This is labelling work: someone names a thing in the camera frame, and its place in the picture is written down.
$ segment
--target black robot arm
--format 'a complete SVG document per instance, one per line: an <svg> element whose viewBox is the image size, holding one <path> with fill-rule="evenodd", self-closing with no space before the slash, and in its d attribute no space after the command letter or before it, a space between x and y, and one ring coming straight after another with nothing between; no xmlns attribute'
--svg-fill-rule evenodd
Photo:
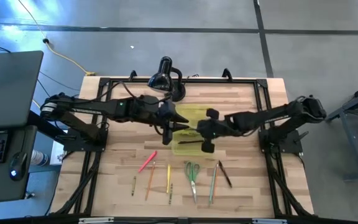
<svg viewBox="0 0 358 224"><path fill-rule="evenodd" d="M223 120L218 120L219 112L208 109L207 116L210 119L198 122L197 132L204 138L202 150L214 152L214 145L211 143L214 138L249 136L265 123L289 118L283 124L268 129L265 141L275 144L305 123L323 121L326 112L318 99L301 96L289 104L256 113L246 111L227 114Z"/></svg>
<svg viewBox="0 0 358 224"><path fill-rule="evenodd" d="M102 115L118 123L131 121L161 127L165 145L172 140L172 132L188 128L177 123L187 123L188 120L176 113L171 100L165 100L159 106L158 98L148 95L102 102L77 99L61 93L47 98L41 107L42 118L66 124L79 133L74 138L95 145L105 142L108 130L95 124L86 124L72 112Z"/></svg>

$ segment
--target computer mouse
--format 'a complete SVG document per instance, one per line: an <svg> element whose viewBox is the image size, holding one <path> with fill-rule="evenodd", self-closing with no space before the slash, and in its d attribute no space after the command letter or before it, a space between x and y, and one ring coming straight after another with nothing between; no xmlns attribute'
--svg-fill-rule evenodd
<svg viewBox="0 0 358 224"><path fill-rule="evenodd" d="M18 152L13 155L9 165L9 176L14 181L23 179L25 174L25 164L27 162L27 153Z"/></svg>

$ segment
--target yellow cable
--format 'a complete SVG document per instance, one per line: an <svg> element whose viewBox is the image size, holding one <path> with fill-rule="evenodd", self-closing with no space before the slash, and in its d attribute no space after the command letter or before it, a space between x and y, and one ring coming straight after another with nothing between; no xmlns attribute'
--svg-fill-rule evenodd
<svg viewBox="0 0 358 224"><path fill-rule="evenodd" d="M38 30L41 31L42 36L44 37L44 39L46 39L47 36L44 34L44 32L42 32L42 29L41 29L41 27L38 25L38 22L35 20L34 16L32 16L31 12L24 6L24 4L22 3L21 0L18 0L18 1L20 2L20 4L22 4L22 6L24 7L24 9L30 14L32 20L33 20L33 21L35 22L35 24L37 25ZM52 50L52 48L49 46L49 43L45 43L45 44L48 46L48 49L49 49L52 53L54 53L55 55L60 56L60 57L66 59L66 60L68 60L68 61L73 62L76 66L78 66L82 71L85 72L85 76L95 75L95 74L96 74L95 72L88 72L88 71L85 70L81 65L79 65L78 63L76 63L74 60L72 60L72 59L70 59L70 58L68 58L68 57L66 57L66 56L64 56L64 55L62 55L62 54L60 54L60 53L57 53L56 51Z"/></svg>
<svg viewBox="0 0 358 224"><path fill-rule="evenodd" d="M35 100L32 100L32 102L37 105L38 108L41 108L40 105L35 101Z"/></svg>

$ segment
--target lamp base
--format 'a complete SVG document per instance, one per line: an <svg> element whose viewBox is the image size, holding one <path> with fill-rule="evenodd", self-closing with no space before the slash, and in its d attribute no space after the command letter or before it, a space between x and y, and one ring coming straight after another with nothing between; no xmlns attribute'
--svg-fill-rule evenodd
<svg viewBox="0 0 358 224"><path fill-rule="evenodd" d="M172 101L173 102L181 101L186 95L186 88L185 88L184 84L182 84L182 83L180 84L180 90L178 89L178 82L173 82L173 86L174 86L174 89L171 92Z"/></svg>

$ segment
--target red marker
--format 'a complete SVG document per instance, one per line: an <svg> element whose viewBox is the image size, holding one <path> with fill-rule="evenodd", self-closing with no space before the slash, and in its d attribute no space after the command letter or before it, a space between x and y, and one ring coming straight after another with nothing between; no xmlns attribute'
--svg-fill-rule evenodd
<svg viewBox="0 0 358 224"><path fill-rule="evenodd" d="M146 167L146 165L155 157L155 155L157 155L157 151L154 151L153 154L150 155L150 157L146 160L146 162L144 162L144 164L138 170L138 172L141 172L144 169L144 167Z"/></svg>

